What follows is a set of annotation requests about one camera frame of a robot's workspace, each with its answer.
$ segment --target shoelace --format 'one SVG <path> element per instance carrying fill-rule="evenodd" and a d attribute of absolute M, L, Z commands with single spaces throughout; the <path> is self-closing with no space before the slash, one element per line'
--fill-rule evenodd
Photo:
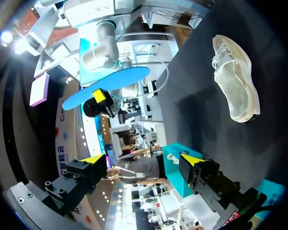
<path fill-rule="evenodd" d="M 216 69 L 220 60 L 226 55 L 232 56 L 232 53 L 231 53 L 231 50 L 229 49 L 228 45 L 225 43 L 222 43 L 222 45 L 219 47 L 219 49 L 217 49 L 216 55 L 212 58 L 212 67 L 214 69 Z"/>

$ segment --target yellow label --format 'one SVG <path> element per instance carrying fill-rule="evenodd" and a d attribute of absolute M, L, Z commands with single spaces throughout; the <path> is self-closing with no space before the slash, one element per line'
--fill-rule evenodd
<path fill-rule="evenodd" d="M 89 157 L 89 158 L 86 158 L 86 159 L 83 159 L 81 161 L 86 161 L 88 163 L 91 163 L 91 164 L 94 164 L 96 161 L 98 161 L 104 154 L 99 154 L 97 156 L 94 156 L 94 157 Z"/>
<path fill-rule="evenodd" d="M 205 161 L 205 160 L 202 160 L 202 159 L 199 159 L 199 158 L 196 158 L 196 157 L 188 156 L 186 154 L 182 154 L 182 157 L 184 159 L 186 159 L 192 166 L 194 166 L 196 163 L 198 163 L 200 161 Z"/>
<path fill-rule="evenodd" d="M 105 95 L 100 89 L 94 91 L 93 96 L 95 97 L 95 100 L 97 101 L 97 103 L 100 103 L 106 99 Z"/>

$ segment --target pink box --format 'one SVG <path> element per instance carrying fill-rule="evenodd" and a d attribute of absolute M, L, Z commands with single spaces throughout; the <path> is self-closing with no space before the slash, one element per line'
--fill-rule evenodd
<path fill-rule="evenodd" d="M 49 75 L 44 73 L 32 82 L 30 106 L 36 106 L 47 100 Z"/>

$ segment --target black mat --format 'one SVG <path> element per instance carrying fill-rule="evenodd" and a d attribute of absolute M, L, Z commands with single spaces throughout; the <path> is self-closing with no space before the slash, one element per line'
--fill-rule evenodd
<path fill-rule="evenodd" d="M 261 115 L 239 124 L 214 82 L 212 38 L 237 42 L 252 61 Z M 245 1 L 220 0 L 168 66 L 159 93 L 168 144 L 179 142 L 214 159 L 247 189 L 264 179 L 283 183 L 288 175 L 288 57 L 277 35 Z M 165 77 L 163 73 L 157 85 Z"/>

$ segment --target blue shoe insole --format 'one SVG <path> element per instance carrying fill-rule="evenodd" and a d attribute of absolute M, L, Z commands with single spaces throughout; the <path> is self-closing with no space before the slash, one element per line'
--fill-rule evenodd
<path fill-rule="evenodd" d="M 71 110 L 93 97 L 93 92 L 98 89 L 104 91 L 118 90 L 129 86 L 147 77 L 150 69 L 147 67 L 130 67 L 118 70 L 100 79 L 90 87 L 78 91 L 63 102 L 64 110 Z"/>

